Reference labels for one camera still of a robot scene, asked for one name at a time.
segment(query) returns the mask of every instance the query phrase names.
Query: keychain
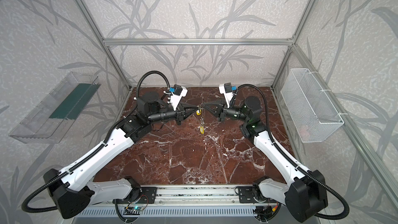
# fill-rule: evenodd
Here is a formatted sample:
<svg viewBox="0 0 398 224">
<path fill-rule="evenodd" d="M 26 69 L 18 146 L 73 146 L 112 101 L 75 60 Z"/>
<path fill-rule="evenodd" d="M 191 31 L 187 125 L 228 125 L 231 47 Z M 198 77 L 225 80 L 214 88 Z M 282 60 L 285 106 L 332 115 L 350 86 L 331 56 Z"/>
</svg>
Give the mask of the keychain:
<svg viewBox="0 0 398 224">
<path fill-rule="evenodd" d="M 203 104 L 203 102 L 198 105 L 198 110 L 196 111 L 196 115 L 201 115 L 202 114 L 202 110 L 203 110 L 202 104 Z M 200 131 L 200 133 L 205 134 L 205 114 L 204 113 L 200 117 L 199 131 Z"/>
</svg>

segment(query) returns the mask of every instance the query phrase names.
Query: ventilation grille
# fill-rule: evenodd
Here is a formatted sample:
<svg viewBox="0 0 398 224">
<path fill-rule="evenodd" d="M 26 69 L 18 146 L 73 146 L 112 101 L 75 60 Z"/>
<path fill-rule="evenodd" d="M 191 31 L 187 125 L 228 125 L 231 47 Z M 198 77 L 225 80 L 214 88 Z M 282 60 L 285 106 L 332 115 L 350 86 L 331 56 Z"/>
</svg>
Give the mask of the ventilation grille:
<svg viewBox="0 0 398 224">
<path fill-rule="evenodd" d="M 139 212 L 140 217 L 244 217 L 253 216 L 251 206 L 186 206 L 147 207 Z M 87 207 L 77 217 L 117 217 L 115 207 Z"/>
</svg>

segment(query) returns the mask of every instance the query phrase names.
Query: leaf pattern wallpaper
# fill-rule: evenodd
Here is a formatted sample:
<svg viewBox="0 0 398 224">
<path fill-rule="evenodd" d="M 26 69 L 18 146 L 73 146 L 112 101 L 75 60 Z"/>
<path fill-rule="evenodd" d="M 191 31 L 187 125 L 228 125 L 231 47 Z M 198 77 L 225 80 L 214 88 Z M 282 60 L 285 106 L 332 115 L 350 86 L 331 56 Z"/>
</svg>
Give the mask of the leaf pattern wallpaper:
<svg viewBox="0 0 398 224">
<path fill-rule="evenodd" d="M 397 0 L 319 0 L 298 41 L 396 178 L 397 13 Z M 310 169 L 325 172 L 328 185 L 342 193 L 351 207 L 350 215 L 336 223 L 398 223 L 396 209 L 343 129 L 320 143 L 300 141 L 280 95 L 289 69 L 300 67 L 291 56 L 276 85 L 276 97 L 300 159 Z M 327 212 L 341 210 L 330 197 Z"/>
<path fill-rule="evenodd" d="M 298 43 L 398 180 L 397 0 L 319 0 Z"/>
<path fill-rule="evenodd" d="M 106 38 L 290 38 L 308 0 L 85 0 Z M 141 71 L 171 83 L 271 85 L 285 46 L 113 46 L 133 85 Z M 149 77 L 147 85 L 162 85 Z"/>
<path fill-rule="evenodd" d="M 122 84 L 72 0 L 0 0 L 0 223 L 56 223 L 56 211 L 27 214 L 21 202 L 42 175 L 84 155 L 123 107 Z M 58 144 L 23 144 L 10 131 L 70 72 L 101 83 Z M 33 206 L 53 206 L 45 191 Z"/>
</svg>

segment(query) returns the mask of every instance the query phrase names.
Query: green strip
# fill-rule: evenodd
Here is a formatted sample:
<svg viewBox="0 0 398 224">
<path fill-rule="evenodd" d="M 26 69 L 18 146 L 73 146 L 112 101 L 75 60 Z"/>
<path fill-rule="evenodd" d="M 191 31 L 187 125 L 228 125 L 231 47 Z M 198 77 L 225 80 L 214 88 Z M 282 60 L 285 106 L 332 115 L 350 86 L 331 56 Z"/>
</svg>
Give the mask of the green strip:
<svg viewBox="0 0 398 224">
<path fill-rule="evenodd" d="M 77 119 L 101 84 L 80 83 L 55 109 L 50 118 Z"/>
</svg>

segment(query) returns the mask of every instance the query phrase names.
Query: metal grating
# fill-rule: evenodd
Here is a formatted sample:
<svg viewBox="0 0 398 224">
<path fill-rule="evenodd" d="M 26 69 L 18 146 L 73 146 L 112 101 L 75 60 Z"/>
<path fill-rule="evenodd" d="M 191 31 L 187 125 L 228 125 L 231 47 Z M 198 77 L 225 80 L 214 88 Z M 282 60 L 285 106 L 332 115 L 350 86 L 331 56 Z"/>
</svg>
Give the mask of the metal grating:
<svg viewBox="0 0 398 224">
<path fill-rule="evenodd" d="M 344 124 L 325 89 L 307 68 L 290 70 L 281 95 L 303 143 L 324 141 Z"/>
<path fill-rule="evenodd" d="M 253 216 L 251 206 L 147 207 L 140 217 L 246 217 Z M 76 217 L 117 217 L 115 207 L 87 207 Z"/>
</svg>

